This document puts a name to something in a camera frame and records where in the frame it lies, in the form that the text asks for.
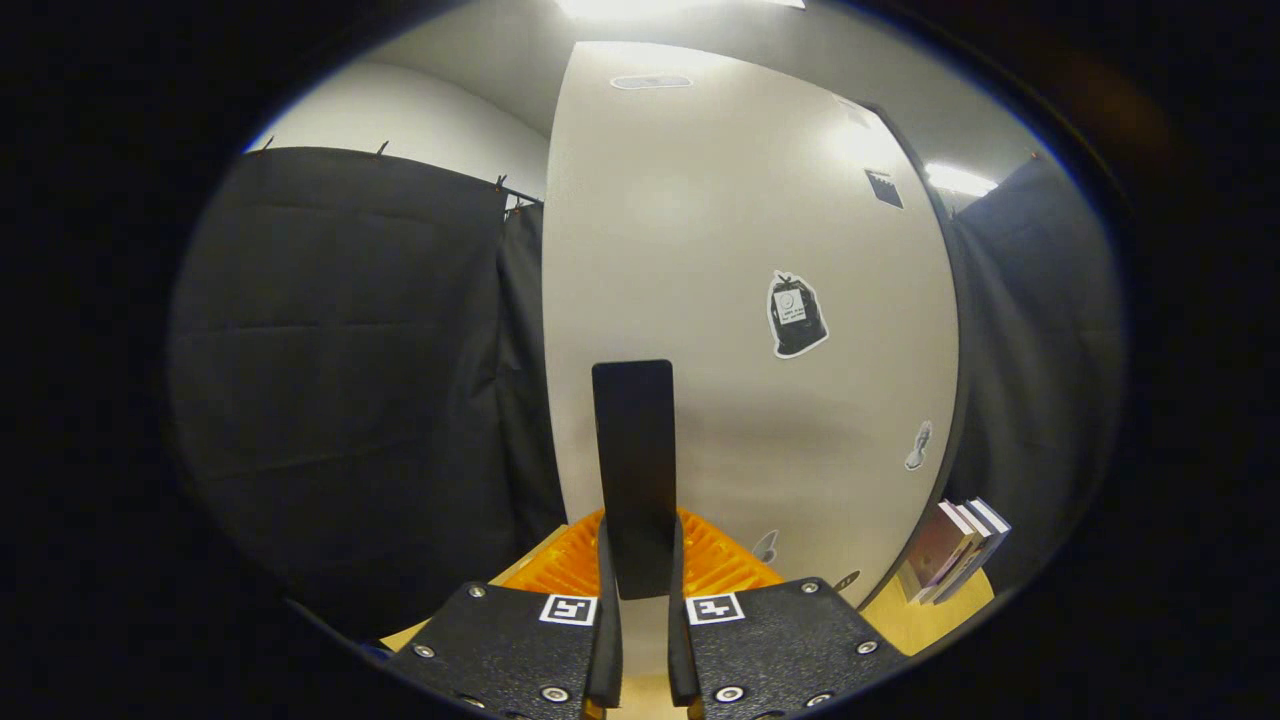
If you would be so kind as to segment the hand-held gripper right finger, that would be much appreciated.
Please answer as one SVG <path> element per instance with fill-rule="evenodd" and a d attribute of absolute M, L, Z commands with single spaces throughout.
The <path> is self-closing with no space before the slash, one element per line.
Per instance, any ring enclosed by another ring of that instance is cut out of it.
<path fill-rule="evenodd" d="M 669 692 L 690 719 L 818 719 L 905 669 L 829 583 L 780 579 L 690 512 L 671 566 Z"/>

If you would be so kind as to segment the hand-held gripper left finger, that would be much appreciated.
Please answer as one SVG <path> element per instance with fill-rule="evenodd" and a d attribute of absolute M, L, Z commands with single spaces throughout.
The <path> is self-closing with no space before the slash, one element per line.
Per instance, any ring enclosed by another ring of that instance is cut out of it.
<path fill-rule="evenodd" d="M 387 660 L 485 719 L 603 719 L 622 630 L 603 511 L 554 530 L 495 582 L 462 584 Z"/>

